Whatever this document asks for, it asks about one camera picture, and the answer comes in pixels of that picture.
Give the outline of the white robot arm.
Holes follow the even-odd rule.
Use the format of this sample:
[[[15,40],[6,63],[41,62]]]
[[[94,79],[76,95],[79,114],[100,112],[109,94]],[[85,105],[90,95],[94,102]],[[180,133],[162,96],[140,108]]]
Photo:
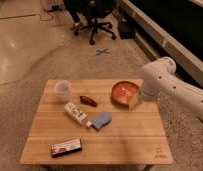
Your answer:
[[[170,57],[162,57],[144,65],[140,70],[143,83],[139,98],[154,101],[164,92],[189,107],[203,121],[203,89],[178,79],[175,71],[176,63]]]

